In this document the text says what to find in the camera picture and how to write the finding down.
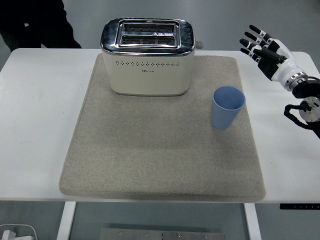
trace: white power strip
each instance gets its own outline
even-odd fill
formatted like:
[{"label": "white power strip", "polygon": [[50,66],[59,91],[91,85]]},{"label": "white power strip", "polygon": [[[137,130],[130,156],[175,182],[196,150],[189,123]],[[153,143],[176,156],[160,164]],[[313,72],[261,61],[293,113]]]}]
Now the white power strip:
[{"label": "white power strip", "polygon": [[19,236],[16,237],[16,233],[10,230],[3,232],[2,240],[34,240],[33,236]]}]

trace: toaster lever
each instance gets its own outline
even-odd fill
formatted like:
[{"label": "toaster lever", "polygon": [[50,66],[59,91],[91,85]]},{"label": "toaster lever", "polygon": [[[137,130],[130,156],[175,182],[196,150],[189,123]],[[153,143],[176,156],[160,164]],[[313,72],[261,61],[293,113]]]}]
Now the toaster lever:
[{"label": "toaster lever", "polygon": [[202,41],[195,41],[195,48],[202,49],[204,47],[204,43]]}]

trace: cup rim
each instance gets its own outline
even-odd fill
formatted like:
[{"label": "cup rim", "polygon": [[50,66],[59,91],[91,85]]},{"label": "cup rim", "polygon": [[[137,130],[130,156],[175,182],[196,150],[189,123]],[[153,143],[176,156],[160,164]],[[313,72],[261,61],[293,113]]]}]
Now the cup rim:
[{"label": "cup rim", "polygon": [[[242,94],[242,96],[243,96],[243,98],[244,98],[244,101],[243,101],[243,104],[242,104],[240,107],[235,108],[235,109],[228,109],[228,108],[224,108],[224,107],[220,106],[220,105],[215,101],[215,98],[214,98],[215,92],[216,92],[218,89],[221,89],[221,88],[224,88],[224,87],[229,87],[229,88],[236,89],[236,90],[238,90],[238,91]],[[226,110],[226,111],[231,111],[231,112],[238,111],[239,109],[241,109],[241,108],[246,104],[246,96],[244,95],[244,93],[243,93],[239,88],[237,88],[237,87],[235,87],[235,86],[230,86],[230,85],[224,85],[224,86],[220,86],[220,87],[216,88],[216,89],[214,90],[213,94],[212,94],[212,100],[214,101],[215,105],[218,106],[219,108],[221,108],[221,109],[223,109],[223,110]]]}]

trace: gray felt mat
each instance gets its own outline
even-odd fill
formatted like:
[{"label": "gray felt mat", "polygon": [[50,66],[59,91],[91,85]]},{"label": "gray felt mat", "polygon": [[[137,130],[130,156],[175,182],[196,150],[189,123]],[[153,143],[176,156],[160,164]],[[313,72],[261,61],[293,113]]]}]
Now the gray felt mat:
[{"label": "gray felt mat", "polygon": [[129,200],[255,202],[265,196],[247,108],[226,130],[212,93],[242,88],[232,57],[195,56],[181,96],[116,94],[99,54],[60,177],[66,195]]}]

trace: white table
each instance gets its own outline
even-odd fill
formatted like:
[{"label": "white table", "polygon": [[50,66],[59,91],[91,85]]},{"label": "white table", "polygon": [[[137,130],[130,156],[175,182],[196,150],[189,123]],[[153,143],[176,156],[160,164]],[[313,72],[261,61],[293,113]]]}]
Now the white table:
[{"label": "white table", "polygon": [[[59,191],[62,167],[100,52],[37,48],[11,54],[0,73],[0,200],[110,201]],[[239,51],[196,55],[237,60],[266,188],[261,202],[318,203],[320,139],[283,115],[287,104],[299,104],[301,99],[269,81]],[[320,76],[308,54],[294,55],[307,74]]]}]

